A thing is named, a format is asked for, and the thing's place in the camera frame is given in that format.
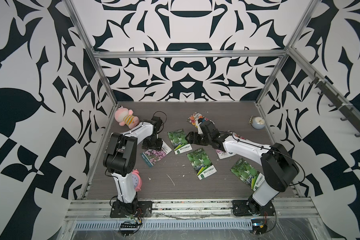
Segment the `pink flower seed packet teal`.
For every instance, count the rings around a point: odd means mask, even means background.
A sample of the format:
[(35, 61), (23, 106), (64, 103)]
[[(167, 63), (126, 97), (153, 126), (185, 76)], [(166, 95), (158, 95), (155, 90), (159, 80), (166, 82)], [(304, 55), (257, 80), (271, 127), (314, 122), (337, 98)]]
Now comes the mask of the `pink flower seed packet teal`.
[(163, 141), (160, 150), (146, 150), (141, 153), (141, 157), (148, 167), (153, 167), (157, 162), (166, 157), (172, 149)]

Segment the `mixed colour flower seed packet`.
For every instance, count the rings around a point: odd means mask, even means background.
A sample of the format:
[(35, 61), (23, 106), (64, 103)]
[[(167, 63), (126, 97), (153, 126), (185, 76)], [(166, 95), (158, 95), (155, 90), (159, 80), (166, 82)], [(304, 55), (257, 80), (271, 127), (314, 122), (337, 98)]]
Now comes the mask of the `mixed colour flower seed packet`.
[(208, 118), (206, 118), (204, 115), (195, 112), (190, 117), (188, 117), (187, 122), (192, 124), (194, 127), (198, 128), (200, 123), (205, 122), (207, 120)]

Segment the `pink flower seed packet white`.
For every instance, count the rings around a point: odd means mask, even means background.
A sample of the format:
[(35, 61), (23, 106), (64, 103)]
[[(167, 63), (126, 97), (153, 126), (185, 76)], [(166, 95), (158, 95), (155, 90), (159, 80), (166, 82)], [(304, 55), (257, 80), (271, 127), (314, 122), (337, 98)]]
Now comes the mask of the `pink flower seed packet white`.
[(235, 153), (231, 153), (231, 152), (224, 152), (224, 151), (221, 151), (221, 150), (215, 150), (219, 159), (226, 159), (226, 158), (230, 158), (234, 155), (236, 155)]

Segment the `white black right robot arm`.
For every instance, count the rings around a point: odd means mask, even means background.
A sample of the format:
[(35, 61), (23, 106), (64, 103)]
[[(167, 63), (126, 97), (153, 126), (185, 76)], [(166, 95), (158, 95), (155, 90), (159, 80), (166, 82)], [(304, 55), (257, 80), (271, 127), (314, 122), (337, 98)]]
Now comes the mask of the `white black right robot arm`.
[(241, 139), (233, 132), (219, 131), (210, 120), (200, 122), (198, 130), (188, 133), (186, 140), (193, 145), (211, 146), (240, 155), (262, 166), (265, 182), (250, 197), (256, 207), (266, 206), (279, 193), (285, 192), (300, 172), (283, 145), (265, 145)]

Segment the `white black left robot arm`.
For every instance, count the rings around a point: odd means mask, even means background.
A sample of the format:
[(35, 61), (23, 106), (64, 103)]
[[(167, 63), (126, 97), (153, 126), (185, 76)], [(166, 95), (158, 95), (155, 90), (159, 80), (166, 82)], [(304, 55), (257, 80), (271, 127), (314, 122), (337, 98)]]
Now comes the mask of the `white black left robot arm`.
[(103, 165), (115, 180), (120, 202), (131, 204), (137, 197), (132, 172), (138, 144), (142, 144), (145, 150), (161, 150), (163, 141), (159, 138), (159, 132), (163, 125), (160, 117), (153, 116), (151, 120), (143, 121), (127, 132), (111, 134)]

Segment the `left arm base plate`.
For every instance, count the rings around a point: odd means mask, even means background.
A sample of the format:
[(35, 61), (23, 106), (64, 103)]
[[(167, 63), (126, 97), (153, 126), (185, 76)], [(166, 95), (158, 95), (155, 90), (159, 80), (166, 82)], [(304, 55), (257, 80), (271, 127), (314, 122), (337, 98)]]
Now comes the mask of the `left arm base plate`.
[(126, 218), (131, 215), (135, 218), (150, 217), (152, 209), (152, 201), (134, 201), (126, 204), (117, 200), (112, 203), (110, 218)]

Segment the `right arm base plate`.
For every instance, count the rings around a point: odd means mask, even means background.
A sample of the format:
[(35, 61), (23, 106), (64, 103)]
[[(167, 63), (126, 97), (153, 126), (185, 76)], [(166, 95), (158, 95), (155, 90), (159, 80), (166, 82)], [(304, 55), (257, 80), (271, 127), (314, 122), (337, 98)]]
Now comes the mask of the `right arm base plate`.
[(274, 216), (276, 209), (272, 202), (267, 203), (265, 206), (260, 206), (255, 200), (233, 200), (233, 214), (236, 217), (244, 216)]

